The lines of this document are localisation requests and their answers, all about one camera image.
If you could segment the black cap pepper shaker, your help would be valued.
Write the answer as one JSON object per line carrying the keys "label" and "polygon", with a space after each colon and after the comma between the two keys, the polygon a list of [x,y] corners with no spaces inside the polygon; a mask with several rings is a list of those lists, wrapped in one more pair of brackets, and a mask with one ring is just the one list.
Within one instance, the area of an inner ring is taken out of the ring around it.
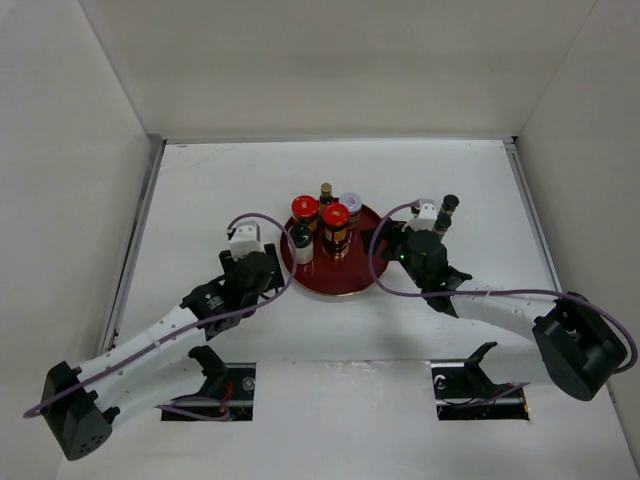
{"label": "black cap pepper shaker", "polygon": [[446,213],[440,213],[433,225],[433,231],[440,237],[443,237],[451,227],[452,219]]}
{"label": "black cap pepper shaker", "polygon": [[460,204],[459,198],[454,194],[447,194],[443,197],[441,204],[441,212],[445,215],[452,216]]}

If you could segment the black cap white shaker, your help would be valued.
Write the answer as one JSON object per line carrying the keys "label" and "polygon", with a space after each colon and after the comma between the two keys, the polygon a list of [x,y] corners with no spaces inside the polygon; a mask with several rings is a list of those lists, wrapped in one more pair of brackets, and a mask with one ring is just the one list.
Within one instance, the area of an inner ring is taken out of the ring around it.
{"label": "black cap white shaker", "polygon": [[294,248],[292,257],[298,265],[309,264],[314,257],[314,234],[309,226],[301,223],[294,224],[289,229]]}

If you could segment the red lid sauce jar back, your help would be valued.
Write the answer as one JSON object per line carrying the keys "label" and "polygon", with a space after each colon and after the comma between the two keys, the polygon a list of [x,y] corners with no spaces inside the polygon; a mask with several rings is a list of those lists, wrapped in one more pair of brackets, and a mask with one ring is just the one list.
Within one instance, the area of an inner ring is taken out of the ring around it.
{"label": "red lid sauce jar back", "polygon": [[340,259],[348,253],[349,220],[349,210],[341,203],[333,203],[324,209],[322,247],[327,256]]}

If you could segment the red lid sauce jar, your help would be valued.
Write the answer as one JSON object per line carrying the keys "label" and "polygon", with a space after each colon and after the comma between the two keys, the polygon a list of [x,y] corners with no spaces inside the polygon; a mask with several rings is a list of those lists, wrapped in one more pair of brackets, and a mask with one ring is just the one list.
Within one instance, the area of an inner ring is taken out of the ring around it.
{"label": "red lid sauce jar", "polygon": [[333,203],[324,209],[322,247],[327,256],[340,259],[348,253],[349,220],[349,210],[341,203]]}
{"label": "red lid sauce jar", "polygon": [[319,202],[310,195],[300,195],[291,203],[292,217],[296,223],[306,225],[312,233],[316,232],[319,214]]}

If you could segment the white lid sauce jar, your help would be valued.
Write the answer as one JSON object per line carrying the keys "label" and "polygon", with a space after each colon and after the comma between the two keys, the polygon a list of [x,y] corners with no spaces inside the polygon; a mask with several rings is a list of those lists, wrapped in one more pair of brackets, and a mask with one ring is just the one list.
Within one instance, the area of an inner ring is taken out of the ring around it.
{"label": "white lid sauce jar", "polygon": [[354,230],[359,222],[363,206],[361,197],[355,192],[345,192],[339,197],[339,203],[344,205],[349,212],[347,228]]}

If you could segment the red lid sauce jar front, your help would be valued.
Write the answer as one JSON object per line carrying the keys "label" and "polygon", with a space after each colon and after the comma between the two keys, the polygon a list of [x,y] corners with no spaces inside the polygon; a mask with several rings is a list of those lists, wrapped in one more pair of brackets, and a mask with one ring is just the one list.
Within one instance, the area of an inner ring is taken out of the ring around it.
{"label": "red lid sauce jar front", "polygon": [[312,233],[316,232],[319,214],[319,202],[310,195],[300,195],[291,203],[292,217],[296,223],[306,225]]}

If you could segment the yellow label oil bottle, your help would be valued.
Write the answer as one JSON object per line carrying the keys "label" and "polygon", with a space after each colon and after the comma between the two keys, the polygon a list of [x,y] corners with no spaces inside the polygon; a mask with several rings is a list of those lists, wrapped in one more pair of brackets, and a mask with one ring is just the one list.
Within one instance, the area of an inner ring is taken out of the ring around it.
{"label": "yellow label oil bottle", "polygon": [[330,205],[334,202],[333,188],[328,182],[322,183],[320,187],[319,203],[323,206]]}

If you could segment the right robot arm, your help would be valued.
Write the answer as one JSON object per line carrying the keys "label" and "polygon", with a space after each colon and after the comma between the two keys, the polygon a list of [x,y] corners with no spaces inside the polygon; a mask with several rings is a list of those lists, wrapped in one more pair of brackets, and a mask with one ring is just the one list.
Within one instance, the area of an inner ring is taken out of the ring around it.
{"label": "right robot arm", "polygon": [[386,220],[361,238],[368,259],[398,262],[434,311],[535,343],[552,382],[577,400],[592,400],[612,375],[635,365],[638,349],[629,333],[583,296],[493,289],[452,267],[442,242],[450,225],[446,215],[430,228],[417,220]]}

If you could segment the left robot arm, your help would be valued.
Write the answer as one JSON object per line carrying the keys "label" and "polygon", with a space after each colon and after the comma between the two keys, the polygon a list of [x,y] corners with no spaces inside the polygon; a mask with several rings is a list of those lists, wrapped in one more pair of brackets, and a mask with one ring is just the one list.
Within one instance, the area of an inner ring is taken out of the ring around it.
{"label": "left robot arm", "polygon": [[220,262],[221,276],[137,336],[79,366],[61,362],[47,372],[36,410],[67,460],[93,453],[141,410],[221,393],[227,366],[210,341],[253,315],[265,293],[280,294],[285,281],[272,243],[240,258],[225,250]]}

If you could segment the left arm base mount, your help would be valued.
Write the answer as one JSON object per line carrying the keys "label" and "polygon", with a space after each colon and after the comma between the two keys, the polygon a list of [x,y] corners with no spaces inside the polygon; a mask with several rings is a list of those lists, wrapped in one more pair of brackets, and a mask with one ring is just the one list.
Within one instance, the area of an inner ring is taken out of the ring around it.
{"label": "left arm base mount", "polygon": [[194,393],[172,398],[159,406],[164,422],[243,422],[253,420],[257,365],[225,363],[209,346],[193,348],[203,378]]}

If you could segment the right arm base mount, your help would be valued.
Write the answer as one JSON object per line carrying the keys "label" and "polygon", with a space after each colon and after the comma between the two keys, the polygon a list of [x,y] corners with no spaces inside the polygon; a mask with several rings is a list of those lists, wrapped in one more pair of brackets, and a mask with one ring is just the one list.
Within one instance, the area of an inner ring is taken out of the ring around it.
{"label": "right arm base mount", "polygon": [[492,382],[481,368],[497,342],[482,344],[470,356],[430,364],[436,415],[440,421],[528,421],[526,382]]}

